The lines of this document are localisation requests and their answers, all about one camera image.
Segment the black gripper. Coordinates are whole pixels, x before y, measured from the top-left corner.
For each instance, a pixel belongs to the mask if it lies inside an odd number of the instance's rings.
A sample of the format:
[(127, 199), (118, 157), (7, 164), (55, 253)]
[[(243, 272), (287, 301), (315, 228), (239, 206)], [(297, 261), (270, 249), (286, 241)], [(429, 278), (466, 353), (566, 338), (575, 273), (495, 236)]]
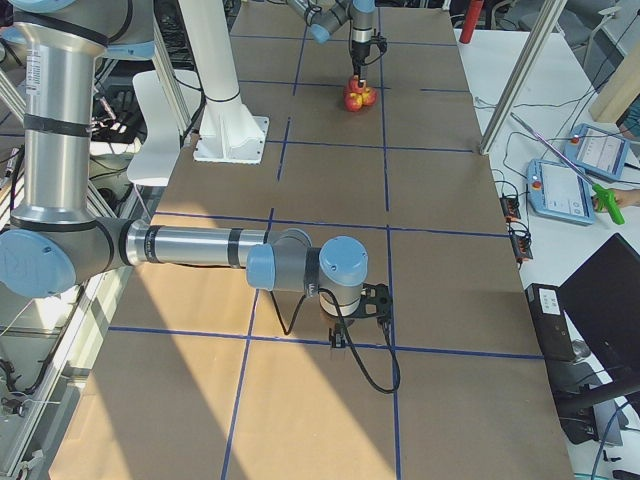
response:
[(350, 42), (349, 55), (354, 73), (361, 73), (366, 68), (370, 51), (371, 43), (369, 41), (358, 42), (352, 40)]
[[(340, 320), (337, 316), (333, 316), (327, 312), (323, 313), (323, 321), (326, 323), (327, 327), (329, 328), (330, 334), (329, 336), (332, 337), (336, 332), (340, 333), (342, 330), (342, 325), (340, 323)], [(351, 325), (353, 325), (355, 323), (355, 319), (354, 318), (350, 318), (350, 317), (346, 317), (344, 319), (344, 324), (347, 327), (350, 327)]]

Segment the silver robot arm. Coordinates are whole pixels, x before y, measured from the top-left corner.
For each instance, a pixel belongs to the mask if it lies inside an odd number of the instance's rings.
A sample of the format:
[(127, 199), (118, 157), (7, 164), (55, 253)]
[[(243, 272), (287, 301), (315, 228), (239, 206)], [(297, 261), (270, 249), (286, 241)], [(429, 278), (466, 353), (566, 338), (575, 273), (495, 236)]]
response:
[(102, 272), (144, 262), (242, 268), (271, 293), (317, 297), (338, 324), (366, 314), (368, 257), (356, 239), (314, 247), (282, 232), (180, 228), (92, 215), (87, 207), (96, 60), (154, 52), (149, 1), (17, 1), (24, 35), (24, 198), (1, 236), (1, 280), (14, 293), (49, 297)]
[(319, 44), (326, 43), (335, 32), (348, 24), (353, 74), (359, 80), (365, 80), (367, 60), (374, 40), (374, 1), (335, 1), (328, 10), (312, 1), (295, 0), (286, 1), (285, 4), (302, 18)]

